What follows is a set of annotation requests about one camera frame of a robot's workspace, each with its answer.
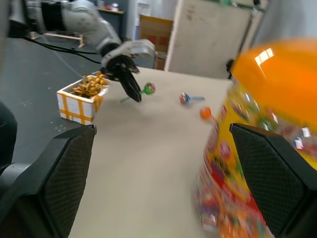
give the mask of green lollipop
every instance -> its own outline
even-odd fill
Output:
[[[151,95],[155,93],[155,86],[152,83],[146,83],[144,85],[144,89],[140,93],[145,93],[146,95]],[[126,97],[120,101],[120,103],[124,103],[125,101],[129,100],[129,97]]]

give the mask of robotic arm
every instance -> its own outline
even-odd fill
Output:
[[[30,31],[69,31],[83,34],[87,44],[102,56],[101,71],[119,81],[126,94],[142,100],[140,87],[132,73],[139,73],[132,58],[154,53],[148,40],[122,43],[114,28],[101,18],[88,0],[13,0],[9,37],[23,38]]]

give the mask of beige table surface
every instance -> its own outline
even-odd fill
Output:
[[[140,86],[157,91],[138,104],[113,83],[95,119],[98,134],[71,238],[205,237],[190,192],[203,163],[211,123],[199,110],[217,112],[230,81],[141,69]],[[179,95],[204,96],[189,107]]]

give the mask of cardboard box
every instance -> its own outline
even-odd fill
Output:
[[[166,61],[166,53],[157,52],[154,68],[158,70],[164,70],[165,61]]]
[[[148,39],[156,51],[167,53],[173,21],[140,15],[139,39]]]
[[[107,80],[108,85],[105,86],[98,95],[89,99],[71,94],[73,88],[78,87],[82,81],[83,80],[80,79],[57,91],[58,107],[62,118],[78,122],[82,125],[89,125],[93,123],[95,115],[104,99],[104,95],[109,90],[109,80]]]

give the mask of lollipop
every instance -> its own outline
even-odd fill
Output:
[[[203,107],[200,110],[200,117],[204,120],[214,119],[214,117],[211,114],[210,107]]]
[[[144,85],[143,90],[140,93],[145,93],[146,95],[151,95],[153,93],[155,93],[155,86],[152,83],[146,83]],[[122,99],[120,102],[124,103],[125,101],[129,100],[129,97],[126,97],[124,99]]]
[[[191,100],[204,101],[205,98],[204,97],[189,97],[189,95],[187,93],[182,93],[179,96],[179,101],[181,104],[188,104]]]

